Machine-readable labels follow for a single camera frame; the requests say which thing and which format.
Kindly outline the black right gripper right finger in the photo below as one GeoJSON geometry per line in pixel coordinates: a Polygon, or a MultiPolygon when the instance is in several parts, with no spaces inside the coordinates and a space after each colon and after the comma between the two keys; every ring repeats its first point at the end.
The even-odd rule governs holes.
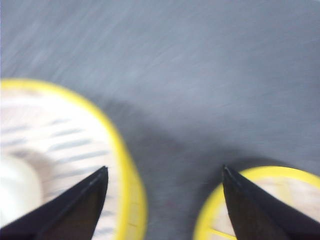
{"type": "Polygon", "coordinates": [[[238,240],[294,240],[286,223],[292,208],[231,167],[222,168],[228,215],[238,240]]]}

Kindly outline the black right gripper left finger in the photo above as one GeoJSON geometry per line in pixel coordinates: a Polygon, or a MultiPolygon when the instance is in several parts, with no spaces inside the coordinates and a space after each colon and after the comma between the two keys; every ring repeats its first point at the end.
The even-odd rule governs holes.
{"type": "Polygon", "coordinates": [[[108,169],[97,171],[55,199],[7,224],[2,240],[90,240],[106,200],[108,169]]]}

